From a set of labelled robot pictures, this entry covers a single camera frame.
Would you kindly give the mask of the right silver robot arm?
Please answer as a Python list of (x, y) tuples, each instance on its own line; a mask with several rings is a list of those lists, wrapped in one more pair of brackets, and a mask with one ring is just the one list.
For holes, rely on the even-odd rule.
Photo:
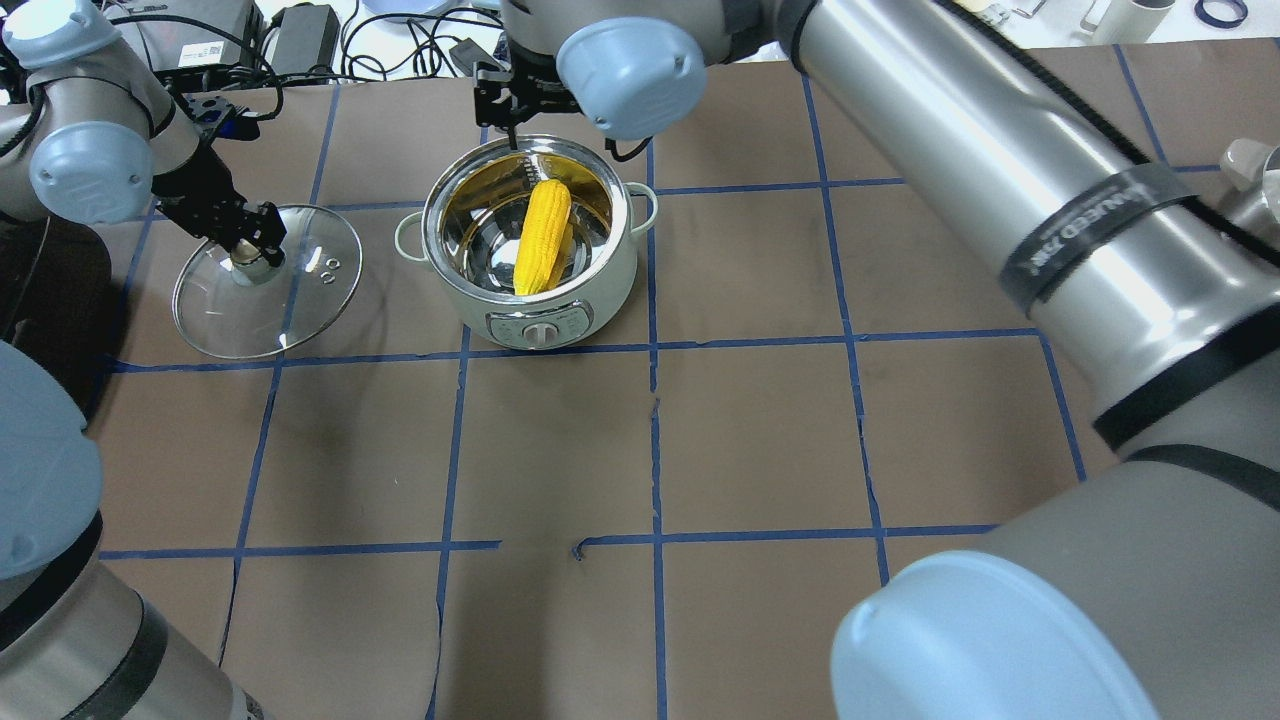
[(672, 195), (620, 325), (472, 337), (433, 719), (835, 719), (838, 620), (1108, 460), (904, 184)]

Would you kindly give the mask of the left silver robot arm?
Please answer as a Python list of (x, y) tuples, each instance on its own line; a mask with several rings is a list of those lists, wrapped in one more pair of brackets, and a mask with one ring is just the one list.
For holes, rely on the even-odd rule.
[(175, 292), (229, 302), (216, 329), (275, 351), (328, 328), (362, 269), (342, 215), (253, 205), (212, 150), (251, 120), (170, 95), (91, 1), (5, 1), (3, 59), (3, 716), (265, 719), (268, 711), (100, 557), (102, 464), (87, 407), (110, 288), (96, 225), (157, 202), (205, 242)]

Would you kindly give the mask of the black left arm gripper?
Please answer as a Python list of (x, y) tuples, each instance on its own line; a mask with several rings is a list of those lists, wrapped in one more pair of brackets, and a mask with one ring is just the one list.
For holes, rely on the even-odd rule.
[(221, 247), (233, 263), (251, 263), (253, 246), (269, 266), (283, 264), (287, 228), (278, 206), (262, 202), (251, 209), (209, 143), (200, 143), (178, 168), (155, 176), (152, 193), (163, 215)]

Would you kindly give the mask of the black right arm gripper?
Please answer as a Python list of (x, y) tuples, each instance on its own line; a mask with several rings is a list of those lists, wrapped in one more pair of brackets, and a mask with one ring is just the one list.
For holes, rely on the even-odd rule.
[(556, 59), (500, 36), (503, 60), (483, 54), (472, 61), (474, 117), (481, 128), (506, 129), (511, 151), (518, 151), (518, 124), (541, 114), (575, 114), (582, 109), (562, 82)]

